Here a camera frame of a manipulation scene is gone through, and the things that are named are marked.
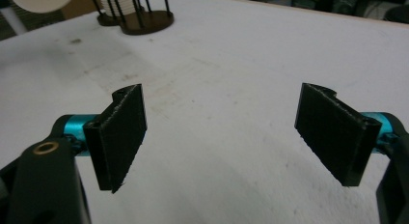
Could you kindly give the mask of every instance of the white tabletop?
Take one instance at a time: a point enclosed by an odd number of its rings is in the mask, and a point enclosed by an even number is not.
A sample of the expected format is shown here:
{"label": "white tabletop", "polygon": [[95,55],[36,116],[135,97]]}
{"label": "white tabletop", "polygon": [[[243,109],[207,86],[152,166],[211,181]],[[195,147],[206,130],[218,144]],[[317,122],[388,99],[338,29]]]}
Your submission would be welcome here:
{"label": "white tabletop", "polygon": [[[409,26],[239,0],[169,0],[132,37],[96,13],[0,42],[0,166],[65,114],[142,83],[148,132],[114,195],[77,157],[94,223],[378,223],[373,155],[342,187],[294,128],[301,83],[409,124]],[[150,0],[164,8],[163,0]]]}

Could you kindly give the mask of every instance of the blue metal part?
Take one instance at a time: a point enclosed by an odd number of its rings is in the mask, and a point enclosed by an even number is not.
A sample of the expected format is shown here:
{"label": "blue metal part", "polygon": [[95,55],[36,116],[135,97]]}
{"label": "blue metal part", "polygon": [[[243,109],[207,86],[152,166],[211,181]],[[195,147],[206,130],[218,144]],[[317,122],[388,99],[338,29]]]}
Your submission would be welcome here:
{"label": "blue metal part", "polygon": [[96,115],[73,115],[66,123],[64,127],[64,135],[68,138],[70,136],[75,137],[77,145],[73,145],[74,148],[81,149],[79,156],[89,156],[87,141],[84,134],[83,125],[93,120]]}
{"label": "blue metal part", "polygon": [[[361,113],[363,116],[373,118],[380,122],[382,124],[381,129],[379,130],[379,134],[376,140],[376,145],[391,145],[392,142],[397,138],[397,136],[394,134],[394,129],[391,125],[391,122],[382,114],[379,112],[362,112]],[[377,146],[373,149],[373,153],[377,154],[382,154],[382,151],[380,151]]]}

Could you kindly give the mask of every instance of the table surface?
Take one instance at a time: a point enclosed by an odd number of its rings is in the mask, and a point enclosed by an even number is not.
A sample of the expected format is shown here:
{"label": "table surface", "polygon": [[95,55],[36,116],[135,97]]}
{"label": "table surface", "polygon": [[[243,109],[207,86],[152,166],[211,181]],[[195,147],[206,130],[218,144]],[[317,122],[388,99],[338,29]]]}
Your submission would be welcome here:
{"label": "table surface", "polygon": [[[409,26],[240,0],[169,0],[176,21],[139,37],[97,13],[0,42],[0,166],[65,114],[100,113],[142,83],[149,129],[125,184],[99,191],[77,157],[94,223],[378,223],[388,159],[342,187],[294,128],[301,83],[409,124]],[[163,0],[150,0],[155,10]]]}

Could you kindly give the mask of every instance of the stack of white cups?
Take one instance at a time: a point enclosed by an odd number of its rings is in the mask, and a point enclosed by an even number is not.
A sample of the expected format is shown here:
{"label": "stack of white cups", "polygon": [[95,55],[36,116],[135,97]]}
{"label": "stack of white cups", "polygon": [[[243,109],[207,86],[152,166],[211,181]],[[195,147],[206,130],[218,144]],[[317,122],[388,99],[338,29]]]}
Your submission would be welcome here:
{"label": "stack of white cups", "polygon": [[[100,0],[100,1],[101,1],[101,4],[106,14],[109,16],[112,16],[108,0]],[[109,0],[109,1],[111,2],[112,9],[114,10],[115,16],[120,16],[120,12],[118,10],[117,4],[115,3],[115,0]],[[120,4],[123,15],[135,13],[135,7],[133,6],[132,0],[118,0],[118,3]]]}

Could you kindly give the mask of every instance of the white round object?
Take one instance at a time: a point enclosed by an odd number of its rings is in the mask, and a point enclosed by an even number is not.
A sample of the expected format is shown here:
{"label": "white round object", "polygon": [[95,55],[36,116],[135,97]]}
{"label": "white round object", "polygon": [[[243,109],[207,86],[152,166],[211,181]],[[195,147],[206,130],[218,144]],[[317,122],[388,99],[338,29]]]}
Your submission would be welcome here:
{"label": "white round object", "polygon": [[32,13],[45,14],[63,8],[70,0],[13,0],[19,7]]}

